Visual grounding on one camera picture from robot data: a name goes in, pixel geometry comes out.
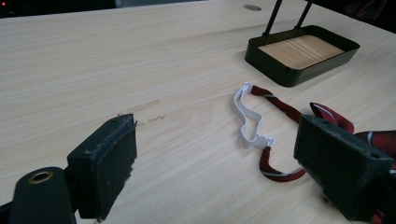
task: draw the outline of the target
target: lanyard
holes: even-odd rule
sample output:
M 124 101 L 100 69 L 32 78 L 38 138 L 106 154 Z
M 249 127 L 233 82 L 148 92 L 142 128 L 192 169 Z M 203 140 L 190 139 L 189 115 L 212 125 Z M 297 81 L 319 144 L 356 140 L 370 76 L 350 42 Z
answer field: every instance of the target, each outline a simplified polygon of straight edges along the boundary
M 251 111 L 244 104 L 244 97 L 249 93 L 256 96 L 264 97 L 271 104 L 275 105 L 283 113 L 285 113 L 290 119 L 294 120 L 297 123 L 299 122 L 302 113 L 293 108 L 292 106 L 280 101 L 270 91 L 254 86 L 248 82 L 244 83 L 242 88 L 235 94 L 233 98 L 233 109 L 238 115 L 238 118 L 240 118 L 243 123 L 239 134 L 240 141 L 243 147 L 246 149 L 249 149 L 251 147 L 262 149 L 262 157 L 260 160 L 260 170 L 262 174 L 265 177 L 276 182 L 289 182 L 302 177 L 305 174 L 305 170 L 303 168 L 297 169 L 291 174 L 286 174 L 279 172 L 278 170 L 271 167 L 271 165 L 269 164 L 270 150 L 274 139 L 259 135 L 259 128 L 262 124 L 262 116 L 255 111 Z M 353 134 L 354 126 L 353 123 L 350 122 L 348 119 L 344 118 L 343 116 L 331 110 L 325 105 L 311 103 L 310 106 L 316 117 L 326 119 L 330 123 L 338 125 L 347 132 Z M 258 123 L 254 137 L 250 140 L 247 139 L 246 135 L 244 134 L 247 123 L 246 117 L 257 120 Z M 354 135 L 366 141 L 371 146 L 384 151 L 394 160 L 396 160 L 396 131 L 363 132 L 355 133 Z M 396 178 L 396 162 L 392 164 L 389 173 L 394 178 Z M 385 224 L 388 223 L 387 221 L 388 220 L 384 218 L 384 214 L 381 212 L 381 209 L 378 209 L 373 217 L 372 224 Z

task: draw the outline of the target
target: white strap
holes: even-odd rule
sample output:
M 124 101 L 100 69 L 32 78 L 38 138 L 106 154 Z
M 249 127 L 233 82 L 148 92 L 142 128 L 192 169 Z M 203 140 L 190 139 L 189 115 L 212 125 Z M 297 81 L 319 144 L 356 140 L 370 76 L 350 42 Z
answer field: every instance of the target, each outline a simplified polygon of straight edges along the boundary
M 249 82 L 245 82 L 242 88 L 233 97 L 233 110 L 236 112 L 238 118 L 242 121 L 242 127 L 239 132 L 239 140 L 245 149 L 256 147 L 258 149 L 264 149 L 269 147 L 274 142 L 273 138 L 266 137 L 265 135 L 259 135 L 259 129 L 262 124 L 262 115 L 249 110 L 244 104 L 244 97 L 251 92 L 253 85 Z M 251 140 L 245 136 L 245 129 L 247 127 L 247 118 L 251 118 L 257 121 L 256 132 Z

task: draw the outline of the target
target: wooden table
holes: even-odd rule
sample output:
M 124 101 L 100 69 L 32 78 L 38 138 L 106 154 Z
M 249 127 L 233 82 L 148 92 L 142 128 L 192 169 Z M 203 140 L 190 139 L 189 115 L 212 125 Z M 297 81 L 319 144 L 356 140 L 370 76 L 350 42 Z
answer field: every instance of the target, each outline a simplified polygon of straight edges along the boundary
M 327 105 L 356 132 L 395 129 L 396 35 L 312 6 L 303 25 L 361 48 L 349 63 L 283 88 L 244 61 L 274 4 L 214 0 L 0 20 L 0 204 L 23 175 L 65 168 L 102 123 L 134 113 L 138 157 L 105 223 L 349 223 L 309 175 L 278 184 L 260 173 L 261 152 L 238 142 L 232 99 L 251 81 L 303 113 L 310 102 Z M 272 33 L 291 29 L 304 6 L 285 1 Z M 248 96 L 247 105 L 275 138 L 271 163 L 293 171 L 297 125 L 262 98 Z

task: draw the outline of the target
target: red strap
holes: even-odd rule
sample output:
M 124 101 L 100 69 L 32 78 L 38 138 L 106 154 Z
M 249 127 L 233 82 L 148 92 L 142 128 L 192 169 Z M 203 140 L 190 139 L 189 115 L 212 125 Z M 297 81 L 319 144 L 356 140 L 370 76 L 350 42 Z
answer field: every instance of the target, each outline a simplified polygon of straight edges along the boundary
M 260 171 L 270 180 L 275 182 L 290 182 L 302 177 L 305 174 L 305 169 L 301 168 L 292 174 L 285 174 L 271 167 L 269 164 L 271 147 L 266 147 L 262 151 L 262 158 L 260 159 Z
M 283 103 L 276 96 L 274 96 L 270 91 L 262 89 L 257 86 L 253 86 L 250 93 L 253 95 L 265 97 L 265 99 L 267 99 L 269 102 L 271 102 L 271 104 L 273 104 L 277 108 L 279 108 L 289 118 L 296 121 L 296 123 L 299 122 L 300 117 L 301 117 L 300 111 L 296 110 L 294 107 L 292 107 L 290 105 Z
M 271 102 L 271 104 L 275 105 L 283 113 L 285 113 L 289 118 L 296 121 L 297 123 L 299 122 L 301 116 L 300 111 L 296 110 L 290 105 L 283 103 L 270 91 L 262 89 L 257 86 L 253 86 L 250 93 L 257 96 L 263 96 L 265 99 Z M 260 158 L 260 171 L 268 179 L 271 179 L 275 182 L 289 182 L 298 179 L 305 174 L 305 170 L 303 168 L 292 174 L 286 174 L 274 169 L 269 163 L 270 154 L 271 154 L 271 147 L 266 147 L 262 151 L 262 157 Z
M 353 133 L 354 127 L 352 122 L 350 122 L 343 116 L 331 110 L 326 105 L 320 105 L 316 103 L 311 103 L 310 105 L 316 117 L 326 119 L 330 123 L 338 125 L 339 127 L 345 129 L 347 132 Z
M 251 93 L 253 95 L 263 96 L 277 108 L 279 108 L 283 113 L 285 113 L 289 118 L 295 122 L 299 122 L 301 113 L 290 105 L 287 105 L 275 97 L 270 91 L 262 89 L 257 86 L 253 86 Z M 315 116 L 326 119 L 327 121 L 338 125 L 339 127 L 345 129 L 349 133 L 354 132 L 353 123 L 343 116 L 339 115 L 335 111 L 331 110 L 325 105 L 320 105 L 316 103 L 311 103 L 312 111 Z M 368 144 L 376 147 L 396 160 L 396 131 L 384 131 L 384 132 L 364 132 L 356 133 L 356 136 L 365 140 Z M 271 148 L 266 147 L 262 151 L 262 157 L 260 159 L 260 170 L 262 174 L 267 178 L 274 180 L 276 182 L 289 182 L 302 177 L 305 174 L 305 170 L 301 169 L 292 174 L 285 174 L 279 172 L 278 170 L 271 167 L 269 164 Z M 396 176 L 394 171 L 396 170 L 396 162 L 392 164 L 391 169 L 393 170 L 393 175 Z M 375 215 L 372 219 L 372 224 L 385 224 L 385 215 L 380 211 L 375 211 Z

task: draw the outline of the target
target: black holder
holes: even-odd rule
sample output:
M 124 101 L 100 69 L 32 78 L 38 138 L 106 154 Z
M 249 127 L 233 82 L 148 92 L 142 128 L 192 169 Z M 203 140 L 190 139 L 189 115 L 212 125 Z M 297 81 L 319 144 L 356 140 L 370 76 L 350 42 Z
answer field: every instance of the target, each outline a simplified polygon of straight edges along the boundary
M 318 75 L 330 71 L 335 67 L 347 63 L 360 47 L 360 45 L 356 42 L 346 39 L 340 35 L 336 35 L 321 27 L 313 25 L 301 27 L 304 18 L 313 2 L 313 0 L 310 0 L 307 3 L 301 18 L 293 30 L 270 35 L 269 33 L 271 27 L 282 3 L 282 0 L 277 0 L 265 32 L 262 34 L 262 36 L 251 38 L 248 41 L 245 60 L 281 86 L 294 87 L 313 77 L 317 77 Z M 259 49 L 263 46 L 269 46 L 271 44 L 291 40 L 304 35 L 312 35 L 317 37 L 318 39 L 340 49 L 343 52 L 300 69 L 287 66 L 270 54 Z

